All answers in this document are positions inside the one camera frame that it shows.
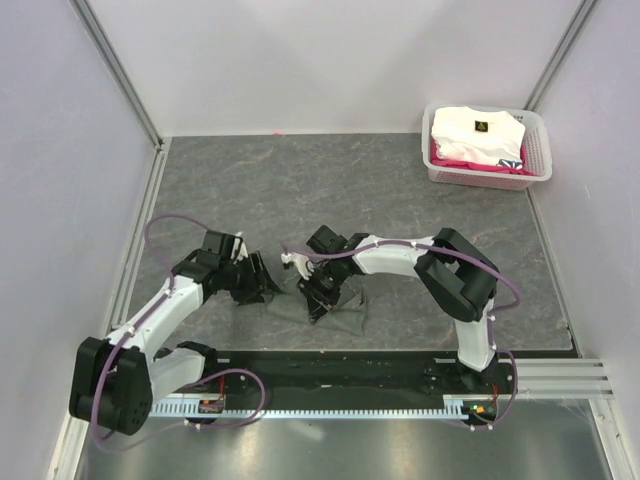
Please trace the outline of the grey cloth napkin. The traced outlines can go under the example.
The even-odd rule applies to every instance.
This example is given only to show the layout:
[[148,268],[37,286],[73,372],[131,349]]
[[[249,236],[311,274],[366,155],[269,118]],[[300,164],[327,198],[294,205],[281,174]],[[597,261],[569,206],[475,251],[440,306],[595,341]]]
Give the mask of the grey cloth napkin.
[[273,297],[267,312],[279,319],[309,327],[343,331],[363,336],[368,318],[368,297],[357,281],[347,281],[341,288],[338,305],[319,320],[312,320],[303,294],[298,290],[297,279],[287,279],[282,293]]

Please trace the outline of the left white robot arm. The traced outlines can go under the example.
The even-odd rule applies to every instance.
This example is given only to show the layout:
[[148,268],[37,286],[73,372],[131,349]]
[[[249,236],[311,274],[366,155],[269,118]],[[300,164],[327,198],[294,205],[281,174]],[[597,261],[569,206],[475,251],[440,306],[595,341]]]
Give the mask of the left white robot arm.
[[218,293],[243,306],[264,303],[279,291],[259,251],[248,250],[239,235],[207,231],[201,247],[169,268],[138,313],[108,336],[79,345],[70,415],[133,435],[166,396],[184,387],[211,392],[220,378],[216,349],[195,341],[167,349],[165,341]]

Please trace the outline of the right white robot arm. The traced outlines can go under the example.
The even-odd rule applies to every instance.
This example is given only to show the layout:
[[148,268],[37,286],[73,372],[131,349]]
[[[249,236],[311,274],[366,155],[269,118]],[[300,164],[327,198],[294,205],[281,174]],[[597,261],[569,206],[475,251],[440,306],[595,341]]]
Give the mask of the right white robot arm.
[[300,275],[298,289],[316,322],[337,307],[342,285],[359,275],[418,279],[454,320],[458,340],[458,381],[467,392],[483,392],[494,381],[494,348],[488,314],[494,305],[498,270],[459,232],[441,229],[419,239],[386,239],[357,233],[347,239],[321,226],[302,253],[284,253],[282,263]]

